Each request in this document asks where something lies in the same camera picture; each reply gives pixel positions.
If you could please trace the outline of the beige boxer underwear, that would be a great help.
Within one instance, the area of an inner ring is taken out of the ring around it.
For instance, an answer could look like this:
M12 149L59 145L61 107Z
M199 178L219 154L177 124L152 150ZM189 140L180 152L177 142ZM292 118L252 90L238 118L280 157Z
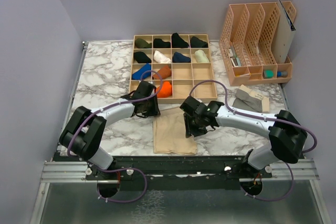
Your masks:
M157 154L195 155L194 138L186 137L183 111L171 108L161 111L153 122L153 149Z

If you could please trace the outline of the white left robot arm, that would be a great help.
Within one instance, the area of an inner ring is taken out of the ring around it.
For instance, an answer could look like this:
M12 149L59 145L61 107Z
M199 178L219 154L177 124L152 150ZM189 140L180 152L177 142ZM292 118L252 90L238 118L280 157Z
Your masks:
M157 91L155 85L142 80L136 90L105 107L76 108L60 135L60 145L96 165L102 178L112 178L116 172L113 157L100 146L105 128L135 115L141 118L159 116Z

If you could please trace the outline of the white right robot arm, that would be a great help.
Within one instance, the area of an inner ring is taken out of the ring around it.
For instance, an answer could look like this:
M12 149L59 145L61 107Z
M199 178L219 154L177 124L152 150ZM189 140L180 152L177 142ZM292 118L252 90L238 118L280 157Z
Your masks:
M204 135L210 126L212 129L237 128L268 140L245 155L241 171L246 177L254 177L265 166L277 161L296 164L307 139L306 131L286 110L280 110L277 114L262 114L231 108L218 101L204 104L192 96L187 97L180 108L183 111L186 137Z

